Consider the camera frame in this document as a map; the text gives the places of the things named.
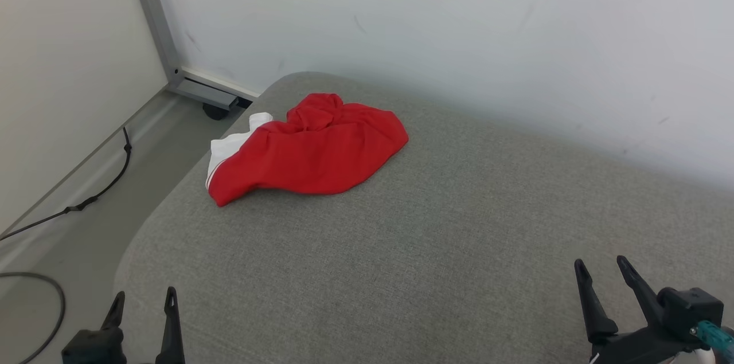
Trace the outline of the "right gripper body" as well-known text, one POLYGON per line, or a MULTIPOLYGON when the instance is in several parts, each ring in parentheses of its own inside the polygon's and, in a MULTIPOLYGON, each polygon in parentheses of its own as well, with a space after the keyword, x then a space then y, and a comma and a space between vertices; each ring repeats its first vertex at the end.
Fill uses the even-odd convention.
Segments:
POLYGON ((663 364, 679 353, 704 349, 694 335, 678 337, 662 327, 603 334, 592 341, 591 364, 663 364))

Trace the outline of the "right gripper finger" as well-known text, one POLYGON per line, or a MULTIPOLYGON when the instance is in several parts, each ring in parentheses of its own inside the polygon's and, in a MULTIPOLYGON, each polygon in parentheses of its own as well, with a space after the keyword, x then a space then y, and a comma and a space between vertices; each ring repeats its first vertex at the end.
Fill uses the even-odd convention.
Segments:
POLYGON ((574 270, 587 340, 592 345, 604 345, 616 337, 618 327, 603 309, 593 288, 593 279, 582 259, 575 260, 574 270))
POLYGON ((618 255, 616 257, 616 263, 624 278, 624 282, 634 292, 648 326, 662 325, 663 306, 659 303, 657 294, 650 288, 648 283, 624 255, 618 255))

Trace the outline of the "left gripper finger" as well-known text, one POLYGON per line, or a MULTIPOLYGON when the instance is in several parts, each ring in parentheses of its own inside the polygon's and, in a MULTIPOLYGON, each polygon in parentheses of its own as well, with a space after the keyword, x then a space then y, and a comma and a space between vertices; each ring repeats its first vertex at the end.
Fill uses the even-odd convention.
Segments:
POLYGON ((174 287, 168 287, 163 311, 166 315, 162 348, 155 357, 155 364, 185 364, 181 320, 178 299, 174 287))
POLYGON ((118 329, 122 322, 125 307, 125 292, 119 291, 112 301, 108 314, 103 320, 102 330, 118 329))

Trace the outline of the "red Bulls jersey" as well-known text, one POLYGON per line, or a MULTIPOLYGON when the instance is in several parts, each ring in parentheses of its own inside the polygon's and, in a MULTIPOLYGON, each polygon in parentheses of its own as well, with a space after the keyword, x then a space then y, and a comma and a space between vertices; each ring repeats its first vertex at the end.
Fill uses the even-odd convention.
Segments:
POLYGON ((247 132, 210 143, 205 188, 223 207, 257 189, 339 194, 367 181, 409 136, 392 111, 309 94, 284 121, 249 117, 247 132))

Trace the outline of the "grey metal frame post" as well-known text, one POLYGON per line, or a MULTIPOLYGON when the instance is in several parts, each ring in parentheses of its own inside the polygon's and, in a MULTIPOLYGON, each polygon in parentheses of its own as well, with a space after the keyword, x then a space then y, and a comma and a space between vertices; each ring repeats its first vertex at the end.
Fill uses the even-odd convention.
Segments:
POLYGON ((220 108, 248 106, 251 101, 236 95, 231 89, 214 82, 212 79, 186 71, 182 66, 161 0, 140 0, 150 34, 157 48, 158 57, 167 77, 165 90, 187 97, 200 103, 220 108))

